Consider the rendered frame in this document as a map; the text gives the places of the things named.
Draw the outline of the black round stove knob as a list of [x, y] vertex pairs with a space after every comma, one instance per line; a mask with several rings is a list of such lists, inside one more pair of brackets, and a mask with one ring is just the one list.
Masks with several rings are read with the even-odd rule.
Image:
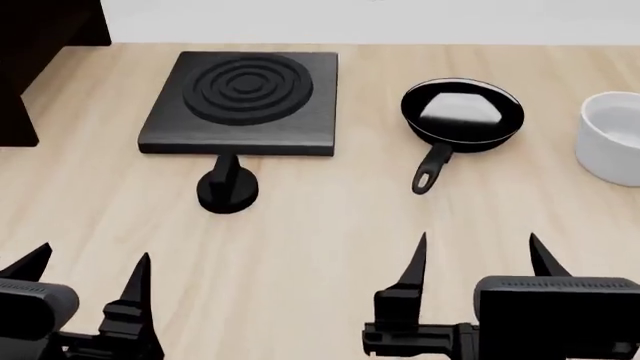
[[257, 177], [235, 154], [219, 155], [212, 170], [196, 186], [200, 206], [214, 214], [233, 214], [251, 206], [259, 194]]

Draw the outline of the dark brown wooden cabinet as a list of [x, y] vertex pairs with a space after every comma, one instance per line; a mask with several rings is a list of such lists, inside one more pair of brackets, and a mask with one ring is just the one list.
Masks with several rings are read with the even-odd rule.
[[21, 95], [60, 50], [111, 44], [101, 0], [0, 0], [0, 147], [38, 145]]

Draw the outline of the white round ceramic pot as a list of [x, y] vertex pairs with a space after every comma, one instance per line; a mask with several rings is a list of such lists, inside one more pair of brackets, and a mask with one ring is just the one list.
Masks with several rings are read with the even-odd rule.
[[580, 108], [575, 157], [599, 179], [640, 187], [640, 93], [587, 98]]

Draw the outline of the black square stove burner plate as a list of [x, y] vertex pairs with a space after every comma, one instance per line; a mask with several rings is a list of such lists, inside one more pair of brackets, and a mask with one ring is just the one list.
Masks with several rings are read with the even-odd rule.
[[184, 51], [138, 136], [144, 154], [327, 156], [339, 56]]

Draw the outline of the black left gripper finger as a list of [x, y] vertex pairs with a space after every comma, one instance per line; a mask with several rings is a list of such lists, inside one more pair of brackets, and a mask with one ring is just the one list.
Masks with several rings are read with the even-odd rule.
[[164, 360], [151, 309], [151, 259], [142, 255], [119, 299], [103, 309], [99, 335], [112, 360]]
[[48, 242], [0, 270], [0, 278], [18, 281], [40, 281], [52, 254]]

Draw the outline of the black frying pan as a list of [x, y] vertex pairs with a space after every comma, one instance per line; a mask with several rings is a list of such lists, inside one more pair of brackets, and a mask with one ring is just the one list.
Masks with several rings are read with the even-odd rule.
[[447, 77], [412, 86], [400, 109], [409, 128], [431, 149], [412, 179], [414, 194], [425, 194], [455, 153], [495, 149], [524, 123], [520, 102], [505, 90], [479, 80]]

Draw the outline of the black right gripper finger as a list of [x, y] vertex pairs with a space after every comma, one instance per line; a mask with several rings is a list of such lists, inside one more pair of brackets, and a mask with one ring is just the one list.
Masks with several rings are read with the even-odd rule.
[[536, 277], [571, 277], [540, 239], [531, 233], [529, 237], [530, 261]]
[[419, 325], [427, 238], [423, 233], [409, 265], [396, 284], [374, 294], [374, 323], [381, 327], [416, 327]]

